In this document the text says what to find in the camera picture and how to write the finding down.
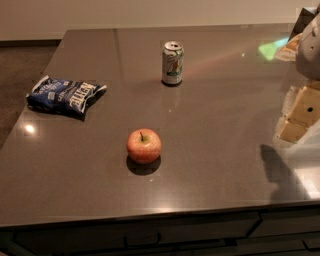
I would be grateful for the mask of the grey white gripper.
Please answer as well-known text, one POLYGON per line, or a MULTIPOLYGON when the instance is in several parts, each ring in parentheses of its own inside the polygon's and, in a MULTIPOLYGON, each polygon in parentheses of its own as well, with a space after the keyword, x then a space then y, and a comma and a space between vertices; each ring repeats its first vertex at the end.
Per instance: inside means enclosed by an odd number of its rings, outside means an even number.
MULTIPOLYGON (((303 30, 276 50, 274 58, 295 62, 296 69, 311 80, 320 80, 320 14, 303 30)), ((297 143, 320 119, 320 86, 291 86, 282 107, 275 137, 297 143)))

